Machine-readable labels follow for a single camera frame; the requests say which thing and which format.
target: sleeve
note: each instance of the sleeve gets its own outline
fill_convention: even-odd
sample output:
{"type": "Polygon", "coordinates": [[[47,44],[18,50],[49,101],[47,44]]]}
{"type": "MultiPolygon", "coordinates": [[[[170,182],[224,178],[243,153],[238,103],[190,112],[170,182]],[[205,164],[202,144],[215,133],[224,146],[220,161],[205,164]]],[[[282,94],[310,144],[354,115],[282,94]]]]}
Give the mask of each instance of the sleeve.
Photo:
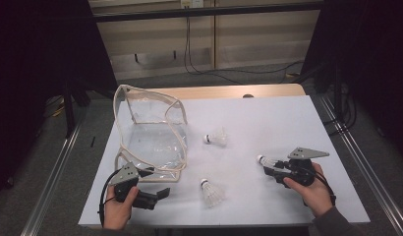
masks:
{"type": "Polygon", "coordinates": [[[313,220],[321,236],[358,236],[365,235],[358,227],[348,220],[334,206],[328,212],[313,220]]]}
{"type": "Polygon", "coordinates": [[[122,230],[101,229],[100,236],[132,236],[132,234],[122,230]]]}

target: metal rail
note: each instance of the metal rail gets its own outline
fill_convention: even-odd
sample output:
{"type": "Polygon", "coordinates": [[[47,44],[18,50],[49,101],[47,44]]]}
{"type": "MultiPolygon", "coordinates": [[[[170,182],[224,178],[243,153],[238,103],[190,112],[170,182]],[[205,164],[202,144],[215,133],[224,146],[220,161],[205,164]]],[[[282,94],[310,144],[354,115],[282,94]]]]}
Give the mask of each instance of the metal rail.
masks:
{"type": "MultiPolygon", "coordinates": [[[[330,119],[335,119],[335,114],[333,112],[333,104],[330,99],[325,96],[320,99],[324,109],[326,110],[330,119]]],[[[361,173],[364,175],[367,180],[370,188],[373,190],[376,199],[384,210],[386,216],[390,220],[392,226],[395,228],[397,235],[403,236],[403,214],[398,207],[397,203],[392,199],[392,197],[388,194],[385,187],[379,181],[376,176],[373,168],[368,163],[367,158],[362,153],[358,144],[355,142],[351,133],[347,129],[345,129],[344,124],[335,122],[335,127],[337,131],[340,133],[340,137],[345,143],[347,149],[349,149],[351,155],[355,159],[361,173]]]]}
{"type": "Polygon", "coordinates": [[[29,219],[21,233],[21,236],[35,236],[38,233],[46,211],[51,204],[52,196],[54,195],[60,176],[64,171],[64,167],[68,158],[70,157],[71,150],[76,142],[80,127],[86,119],[86,113],[87,108],[82,108],[79,114],[78,123],[71,136],[66,139],[65,143],[63,144],[54,168],[48,177],[45,187],[42,189],[41,195],[36,202],[35,207],[30,213],[29,219]]]}
{"type": "Polygon", "coordinates": [[[298,12],[320,10],[324,2],[290,3],[290,4],[269,4],[255,6],[236,7],[211,7],[174,9],[162,11],[136,12],[136,13],[115,13],[115,14],[95,14],[91,17],[66,17],[66,18],[44,18],[39,19],[46,23],[80,23],[80,22],[123,22],[151,19],[205,17],[221,15],[240,15],[254,13],[275,13],[275,12],[298,12]]]}

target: clear plastic container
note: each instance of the clear plastic container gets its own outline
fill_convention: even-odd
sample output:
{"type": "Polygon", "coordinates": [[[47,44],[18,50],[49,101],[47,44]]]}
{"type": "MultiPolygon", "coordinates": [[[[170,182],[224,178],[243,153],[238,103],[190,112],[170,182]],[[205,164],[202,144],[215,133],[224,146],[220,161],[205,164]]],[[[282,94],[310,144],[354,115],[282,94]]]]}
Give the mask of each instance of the clear plastic container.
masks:
{"type": "Polygon", "coordinates": [[[113,110],[120,134],[115,169],[132,161],[139,169],[151,169],[153,174],[142,181],[178,181],[187,163],[187,118],[182,102],[167,94],[121,85],[113,110]]]}

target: human hand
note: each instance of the human hand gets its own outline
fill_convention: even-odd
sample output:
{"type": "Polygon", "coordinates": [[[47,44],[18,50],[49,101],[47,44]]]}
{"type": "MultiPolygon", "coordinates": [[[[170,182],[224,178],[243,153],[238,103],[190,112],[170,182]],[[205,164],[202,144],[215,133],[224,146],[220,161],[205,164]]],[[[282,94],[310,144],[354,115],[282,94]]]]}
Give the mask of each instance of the human hand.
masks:
{"type": "Polygon", "coordinates": [[[125,228],[126,223],[131,217],[132,203],[138,194],[138,188],[132,187],[123,203],[117,202],[115,197],[115,187],[109,186],[107,188],[106,201],[109,200],[104,208],[104,224],[103,228],[122,230],[125,228]]]}
{"type": "MultiPolygon", "coordinates": [[[[323,170],[319,164],[312,163],[312,165],[316,172],[323,175],[323,170]]],[[[285,177],[283,181],[288,185],[288,187],[295,190],[303,197],[304,202],[312,210],[315,217],[323,215],[333,207],[327,187],[321,183],[318,178],[315,178],[313,184],[308,187],[305,187],[288,177],[285,177]]]]}

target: power cord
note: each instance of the power cord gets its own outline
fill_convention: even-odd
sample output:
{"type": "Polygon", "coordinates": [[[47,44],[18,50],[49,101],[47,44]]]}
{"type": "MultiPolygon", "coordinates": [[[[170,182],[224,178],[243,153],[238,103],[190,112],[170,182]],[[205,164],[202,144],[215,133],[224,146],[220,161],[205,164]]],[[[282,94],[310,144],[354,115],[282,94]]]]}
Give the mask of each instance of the power cord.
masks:
{"type": "Polygon", "coordinates": [[[348,98],[349,98],[349,92],[347,92],[347,93],[342,93],[342,95],[346,95],[346,98],[345,98],[345,100],[344,100],[344,102],[343,102],[343,110],[342,110],[342,117],[336,117],[336,118],[334,118],[334,119],[332,119],[332,120],[328,120],[328,121],[323,121],[322,123],[323,123],[323,125],[324,126],[326,126],[326,125],[329,125],[329,124],[331,124],[331,123],[333,123],[333,122],[336,122],[336,121],[339,121],[339,120],[344,120],[344,117],[346,116],[346,115],[348,115],[348,118],[350,118],[350,116],[351,116],[351,112],[350,112],[350,107],[349,107],[349,103],[348,103],[348,98]]]}
{"type": "Polygon", "coordinates": [[[108,200],[106,200],[106,201],[104,202],[104,201],[103,201],[103,200],[104,200],[104,193],[106,193],[107,185],[109,185],[110,180],[111,180],[111,179],[113,178],[113,176],[115,176],[120,170],[121,170],[121,169],[115,170],[115,172],[113,172],[113,173],[109,176],[109,178],[107,178],[106,183],[104,183],[103,190],[101,191],[100,204],[99,204],[99,206],[98,206],[98,212],[97,212],[98,215],[99,215],[99,217],[100,217],[101,226],[103,226],[103,224],[104,224],[104,205],[105,205],[107,202],[109,202],[110,200],[113,199],[113,198],[111,198],[111,199],[108,199],[108,200]]]}
{"type": "Polygon", "coordinates": [[[317,178],[321,183],[323,183],[324,186],[326,186],[327,191],[329,192],[330,200],[334,206],[336,206],[336,196],[334,195],[333,190],[331,189],[329,183],[327,182],[326,178],[323,176],[323,174],[317,172],[317,171],[310,171],[309,169],[303,168],[303,167],[298,167],[301,170],[304,170],[308,172],[309,174],[313,175],[315,178],[317,178]]]}
{"type": "MultiPolygon", "coordinates": [[[[346,98],[345,98],[343,107],[344,107],[344,110],[342,112],[342,116],[347,116],[347,119],[345,120],[343,125],[341,127],[339,127],[338,130],[328,134],[330,137],[342,134],[346,131],[349,131],[355,125],[355,123],[357,121],[358,112],[357,112],[357,105],[356,105],[355,97],[349,91],[346,94],[346,98]],[[349,101],[350,99],[351,99],[351,102],[353,105],[353,112],[352,112],[352,108],[350,106],[350,101],[349,101]]],[[[323,125],[328,125],[328,124],[336,122],[336,121],[339,121],[339,118],[335,118],[331,121],[323,122],[323,125]]]]}
{"type": "Polygon", "coordinates": [[[219,78],[222,78],[226,81],[235,83],[237,85],[241,85],[241,83],[236,82],[234,80],[231,80],[229,78],[226,78],[224,76],[221,75],[217,75],[214,74],[213,72],[239,72],[239,73],[248,73],[248,74],[272,74],[272,73],[277,73],[280,71],[284,71],[284,76],[282,78],[282,80],[279,82],[279,84],[281,84],[284,80],[285,80],[285,73],[287,71],[287,69],[289,69],[290,67],[297,65],[297,64],[301,64],[304,63],[303,60],[299,60],[299,61],[295,61],[283,68],[277,69],[277,70],[273,70],[273,71],[264,71],[264,72],[255,72],[255,71],[246,71],[246,70],[238,70],[238,69],[219,69],[219,70],[209,70],[209,71],[199,71],[192,62],[192,55],[191,55],[191,43],[190,43],[190,18],[187,18],[187,36],[186,36],[186,49],[185,49],[185,54],[184,54],[184,66],[186,68],[186,71],[190,74],[190,75],[212,75],[212,76],[216,76],[219,78]],[[187,56],[189,57],[189,62],[190,62],[190,66],[193,68],[194,72],[189,71],[188,67],[187,67],[187,56]]]}

